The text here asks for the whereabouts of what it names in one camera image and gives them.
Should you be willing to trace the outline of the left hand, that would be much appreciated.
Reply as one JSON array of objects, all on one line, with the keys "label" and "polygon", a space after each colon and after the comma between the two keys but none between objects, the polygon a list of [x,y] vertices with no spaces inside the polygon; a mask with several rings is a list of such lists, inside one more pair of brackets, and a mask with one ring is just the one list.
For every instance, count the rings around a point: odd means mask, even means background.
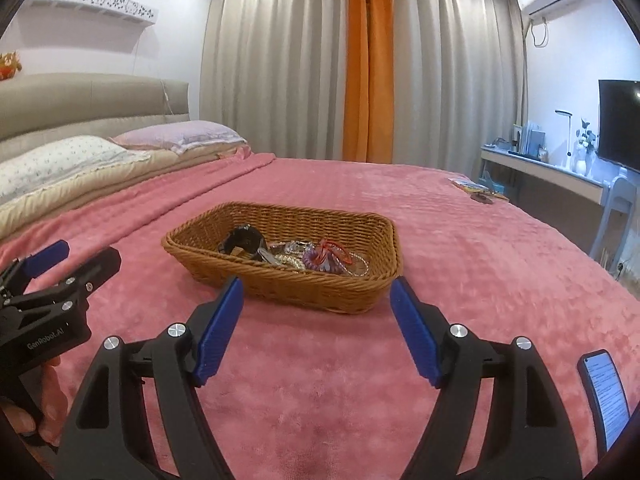
[{"label": "left hand", "polygon": [[42,411],[43,419],[41,422],[35,422],[32,416],[9,400],[1,400],[2,412],[18,434],[30,434],[37,431],[44,442],[54,446],[60,444],[68,409],[68,401],[61,389],[56,372],[56,368],[60,364],[61,358],[57,356],[42,366],[40,411]]}]

